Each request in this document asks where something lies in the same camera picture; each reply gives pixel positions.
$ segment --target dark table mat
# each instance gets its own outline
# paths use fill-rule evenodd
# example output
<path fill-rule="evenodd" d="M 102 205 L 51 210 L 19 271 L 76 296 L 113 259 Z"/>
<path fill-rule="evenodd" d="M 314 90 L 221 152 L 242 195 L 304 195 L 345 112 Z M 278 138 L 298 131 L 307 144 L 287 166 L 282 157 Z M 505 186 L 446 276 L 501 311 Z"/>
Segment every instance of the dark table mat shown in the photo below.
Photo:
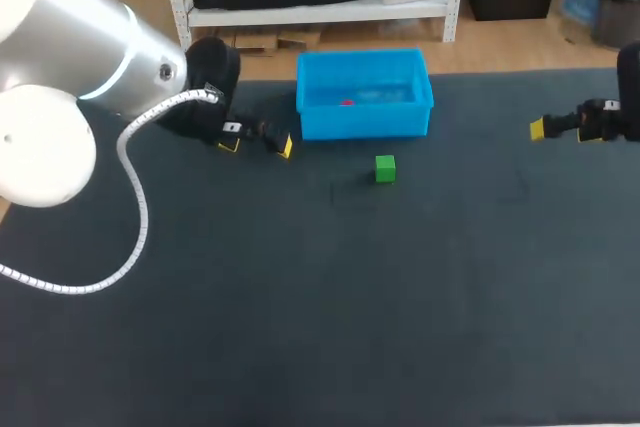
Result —
<path fill-rule="evenodd" d="M 0 279 L 0 422 L 40 426 L 640 421 L 640 150 L 532 144 L 529 122 L 617 97 L 613 71 L 433 78 L 427 139 L 298 144 L 290 162 L 156 126 L 151 207 L 121 283 L 64 298 Z M 293 83 L 236 108 L 294 112 Z M 91 283 L 133 246 L 118 119 L 87 112 L 90 185 L 13 207 L 8 265 Z M 393 154 L 398 182 L 369 182 Z"/>

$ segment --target green cube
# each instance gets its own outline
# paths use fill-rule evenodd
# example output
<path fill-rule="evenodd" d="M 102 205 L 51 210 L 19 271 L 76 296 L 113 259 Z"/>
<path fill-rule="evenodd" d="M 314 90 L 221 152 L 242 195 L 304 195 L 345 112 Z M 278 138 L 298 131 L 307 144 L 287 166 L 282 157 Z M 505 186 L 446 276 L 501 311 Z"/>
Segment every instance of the green cube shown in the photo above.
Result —
<path fill-rule="evenodd" d="M 396 181 L 396 159 L 393 155 L 376 157 L 376 182 L 391 184 Z"/>

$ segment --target white coiled cable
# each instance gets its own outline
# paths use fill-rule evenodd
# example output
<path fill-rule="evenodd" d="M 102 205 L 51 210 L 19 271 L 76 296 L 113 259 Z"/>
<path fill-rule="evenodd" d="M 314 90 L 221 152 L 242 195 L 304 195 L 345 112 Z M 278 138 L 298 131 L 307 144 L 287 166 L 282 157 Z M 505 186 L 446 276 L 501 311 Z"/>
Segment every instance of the white coiled cable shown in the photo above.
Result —
<path fill-rule="evenodd" d="M 204 101 L 211 104 L 217 104 L 219 101 L 219 97 L 217 94 L 208 90 L 191 90 L 182 92 L 181 94 L 175 95 L 165 100 L 164 102 L 158 104 L 157 106 L 142 114 L 136 120 L 131 122 L 127 126 L 127 128 L 124 129 L 122 134 L 120 134 L 120 137 L 118 137 L 118 158 L 120 159 L 120 163 L 122 164 L 127 177 L 129 177 L 129 180 L 131 181 L 131 186 L 133 187 L 133 191 L 138 200 L 138 209 L 140 211 L 140 232 L 138 234 L 138 240 L 133 249 L 133 252 L 131 252 L 131 255 L 129 256 L 127 261 L 122 267 L 120 267 L 120 269 L 118 269 L 117 272 L 101 282 L 81 287 L 45 282 L 43 280 L 35 279 L 30 275 L 20 273 L 17 270 L 11 269 L 10 267 L 2 264 L 0 264 L 0 274 L 30 287 L 61 295 L 87 295 L 94 292 L 100 292 L 101 290 L 111 287 L 113 284 L 127 275 L 140 258 L 140 255 L 142 254 L 144 246 L 147 242 L 147 234 L 149 232 L 149 209 L 147 207 L 147 200 L 144 195 L 144 189 L 142 188 L 140 178 L 138 177 L 136 170 L 133 168 L 133 164 L 131 164 L 131 161 L 129 160 L 129 156 L 127 155 L 127 144 L 129 143 L 129 140 L 131 140 L 131 137 L 133 137 L 136 132 L 138 132 L 148 123 L 153 122 L 158 117 L 165 114 L 174 107 L 177 107 L 178 105 L 184 104 L 185 102 L 193 101 Z"/>

